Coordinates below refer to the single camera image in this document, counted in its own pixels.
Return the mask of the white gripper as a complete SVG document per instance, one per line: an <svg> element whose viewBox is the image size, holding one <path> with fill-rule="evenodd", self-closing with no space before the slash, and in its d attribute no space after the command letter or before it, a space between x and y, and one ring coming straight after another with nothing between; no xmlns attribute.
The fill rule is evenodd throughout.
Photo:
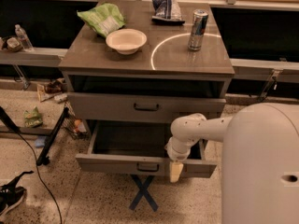
<svg viewBox="0 0 299 224"><path fill-rule="evenodd" d="M185 161L191 152L191 147L187 142L182 142L176 137L171 137L165 146L167 155L171 162L169 163L170 182L178 182L183 169L182 162Z"/></svg>

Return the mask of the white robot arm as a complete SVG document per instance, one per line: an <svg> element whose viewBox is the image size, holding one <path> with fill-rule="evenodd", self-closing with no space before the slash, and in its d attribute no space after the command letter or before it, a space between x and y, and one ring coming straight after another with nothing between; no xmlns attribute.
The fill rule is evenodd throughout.
<svg viewBox="0 0 299 224"><path fill-rule="evenodd" d="M222 142L221 224L299 224L299 105L259 103L235 115L175 119L170 180L199 140Z"/></svg>

